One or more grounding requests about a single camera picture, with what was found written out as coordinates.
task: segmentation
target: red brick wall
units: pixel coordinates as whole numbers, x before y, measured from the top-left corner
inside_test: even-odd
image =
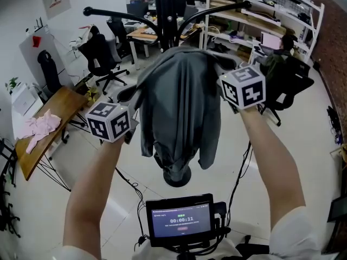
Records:
[[[312,57],[320,59],[321,72],[330,91],[333,104],[347,140],[347,12],[333,0],[313,0],[325,5],[319,41]]]

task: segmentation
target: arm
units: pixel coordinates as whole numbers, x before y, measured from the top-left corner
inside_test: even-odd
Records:
[[[75,183],[65,214],[63,246],[101,259],[100,220],[105,209],[124,137],[104,142],[89,169]]]
[[[291,210],[305,206],[298,168],[284,144],[252,107],[240,111],[270,199],[271,229]]]

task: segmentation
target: pink cloth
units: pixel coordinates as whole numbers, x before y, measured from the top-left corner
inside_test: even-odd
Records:
[[[27,147],[26,152],[30,154],[39,140],[42,140],[45,136],[48,136],[50,132],[57,129],[60,121],[61,118],[56,115],[52,115],[50,113],[50,109],[38,119],[28,119],[24,123],[23,129],[18,136],[20,139],[24,139],[34,135]]]

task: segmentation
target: white sleeve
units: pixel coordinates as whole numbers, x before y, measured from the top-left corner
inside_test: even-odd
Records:
[[[269,241],[270,254],[283,259],[320,259],[317,238],[306,207],[293,209],[273,228]]]
[[[63,246],[58,255],[56,255],[54,258],[56,260],[97,260],[89,252],[68,245]]]

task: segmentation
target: display screen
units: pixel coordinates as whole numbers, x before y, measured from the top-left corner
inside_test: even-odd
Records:
[[[211,230],[209,204],[152,210],[152,220],[156,238],[176,237]]]

